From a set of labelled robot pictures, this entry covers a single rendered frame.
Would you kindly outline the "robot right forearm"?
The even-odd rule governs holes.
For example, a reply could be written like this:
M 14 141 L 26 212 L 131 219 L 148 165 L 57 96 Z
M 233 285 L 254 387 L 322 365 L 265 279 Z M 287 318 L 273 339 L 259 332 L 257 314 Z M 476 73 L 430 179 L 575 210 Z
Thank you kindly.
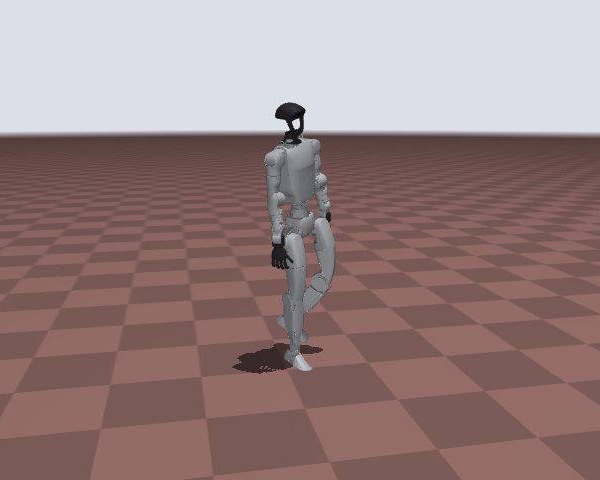
M 268 213 L 271 218 L 272 242 L 273 244 L 281 244 L 281 236 L 284 235 L 285 226 L 283 224 L 283 209 L 277 208 L 278 198 L 275 194 L 270 194 L 268 197 Z

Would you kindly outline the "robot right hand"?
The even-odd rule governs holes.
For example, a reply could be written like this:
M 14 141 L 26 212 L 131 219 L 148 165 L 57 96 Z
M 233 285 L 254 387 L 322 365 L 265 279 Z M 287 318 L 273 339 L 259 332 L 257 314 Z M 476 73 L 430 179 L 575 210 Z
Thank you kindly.
M 287 266 L 286 263 L 286 258 L 293 263 L 293 260 L 287 255 L 286 250 L 284 249 L 285 245 L 285 240 L 284 240 L 284 235 L 281 236 L 281 244 L 273 244 L 272 242 L 272 246 L 274 247 L 273 251 L 272 251 L 272 266 L 276 268 L 281 268 L 282 270 L 289 269 L 289 266 Z M 276 260 L 276 264 L 275 264 L 275 260 Z M 283 263 L 284 263 L 284 267 L 283 267 Z M 280 266 L 279 266 L 280 263 Z

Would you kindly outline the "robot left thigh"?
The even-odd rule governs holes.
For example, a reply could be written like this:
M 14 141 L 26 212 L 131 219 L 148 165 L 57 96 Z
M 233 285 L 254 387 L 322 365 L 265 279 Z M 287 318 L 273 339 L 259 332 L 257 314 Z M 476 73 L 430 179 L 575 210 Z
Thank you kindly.
M 322 271 L 317 272 L 312 278 L 312 286 L 317 291 L 324 291 L 330 285 L 336 264 L 335 240 L 326 218 L 314 216 L 314 230 L 310 235 L 316 235 L 314 248 Z

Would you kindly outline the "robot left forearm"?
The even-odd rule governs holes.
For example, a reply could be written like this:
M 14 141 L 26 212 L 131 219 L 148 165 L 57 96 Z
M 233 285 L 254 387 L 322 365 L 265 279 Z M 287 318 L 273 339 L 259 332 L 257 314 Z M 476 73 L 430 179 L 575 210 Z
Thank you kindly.
M 317 198 L 319 216 L 326 218 L 326 213 L 330 212 L 330 203 L 327 195 L 327 184 L 319 189 L 315 189 L 314 193 Z

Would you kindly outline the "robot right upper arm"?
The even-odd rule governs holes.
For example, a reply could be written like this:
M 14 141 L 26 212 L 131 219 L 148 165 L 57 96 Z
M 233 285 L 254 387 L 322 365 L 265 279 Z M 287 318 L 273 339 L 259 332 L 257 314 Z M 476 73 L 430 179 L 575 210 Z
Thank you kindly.
M 275 194 L 278 198 L 278 206 L 282 206 L 285 201 L 285 195 L 279 192 L 281 183 L 281 168 L 285 164 L 285 151 L 276 149 L 266 154 L 264 159 L 267 171 L 267 190 L 268 197 L 270 194 Z

